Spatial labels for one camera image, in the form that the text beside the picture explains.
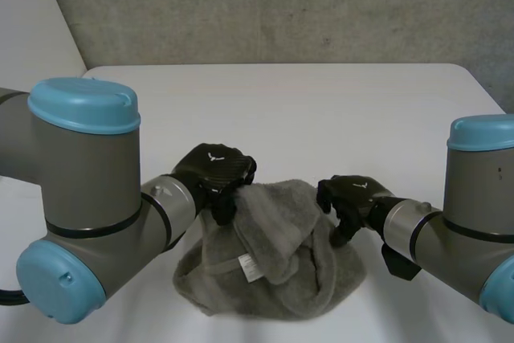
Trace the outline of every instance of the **white wall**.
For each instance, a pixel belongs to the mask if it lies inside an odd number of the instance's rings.
[[[0,88],[81,76],[84,62],[55,0],[0,0]]]

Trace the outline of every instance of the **white label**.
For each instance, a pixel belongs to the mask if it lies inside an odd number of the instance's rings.
[[[244,275],[247,277],[248,283],[252,283],[264,276],[255,261],[247,253],[239,256],[239,263],[241,264]]]

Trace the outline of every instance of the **blue end cap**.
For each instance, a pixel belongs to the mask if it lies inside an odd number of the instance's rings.
[[[480,307],[514,324],[514,256],[505,260],[487,279]]]
[[[514,114],[465,116],[454,120],[448,148],[464,152],[514,148]]]
[[[42,120],[81,133],[123,134],[141,123],[136,93],[104,80],[42,80],[32,89],[28,105]]]
[[[78,323],[105,304],[91,270],[59,245],[38,240],[18,258],[16,275],[27,299],[59,323]]]

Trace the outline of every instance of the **robotic arm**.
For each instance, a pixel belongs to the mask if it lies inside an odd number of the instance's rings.
[[[141,185],[140,121],[134,91],[112,82],[46,80],[30,95],[0,88],[0,175],[41,186],[47,223],[18,259],[22,291],[0,291],[0,304],[30,301],[76,323],[173,248],[203,208],[220,225],[231,220],[232,193],[252,182],[255,161],[203,144]],[[443,211],[372,178],[321,181],[317,201],[341,221],[331,243],[374,230],[393,275],[425,269],[514,323],[514,117],[457,120],[448,147]]]
[[[0,291],[0,304],[30,301],[79,322],[173,248],[200,210],[230,221],[231,193],[252,182],[253,158],[202,144],[141,186],[140,121],[134,91],[112,82],[0,88],[0,175],[41,185],[47,224],[18,259],[22,291]]]
[[[362,176],[320,181],[317,201],[341,221],[332,245],[367,227],[391,274],[412,280],[424,269],[514,323],[513,188],[514,116],[472,116],[451,126],[443,210]]]

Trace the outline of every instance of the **table surface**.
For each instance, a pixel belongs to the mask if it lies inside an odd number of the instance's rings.
[[[443,202],[446,140],[460,116],[501,109],[463,68],[450,64],[302,64],[98,67],[139,96],[143,181],[173,168],[201,142],[253,156],[257,182],[333,174],[375,177],[395,194]],[[0,181],[2,288],[15,288],[14,265],[45,233],[38,186]],[[173,289],[178,260],[200,237],[195,224],[100,310],[59,325],[32,306],[0,308],[0,341],[11,342],[499,342],[514,326],[425,272],[392,277],[380,239],[353,240],[368,276],[329,314],[312,321],[207,317]]]

